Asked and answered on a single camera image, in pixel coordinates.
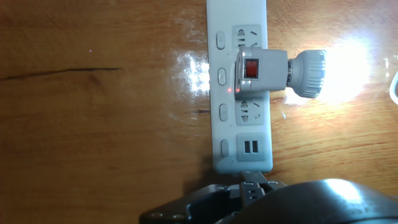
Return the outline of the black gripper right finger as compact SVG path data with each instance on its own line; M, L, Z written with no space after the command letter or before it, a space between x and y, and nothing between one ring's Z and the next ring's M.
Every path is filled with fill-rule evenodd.
M259 172L258 184L264 191L273 191L287 186L280 181L267 180L262 172Z

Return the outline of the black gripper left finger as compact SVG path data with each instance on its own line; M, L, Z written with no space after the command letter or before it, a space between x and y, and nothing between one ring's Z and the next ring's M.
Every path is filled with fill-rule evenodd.
M266 178L261 172L241 172L240 178L239 184L211 184L148 210L139 223L230 223L245 206L265 196Z

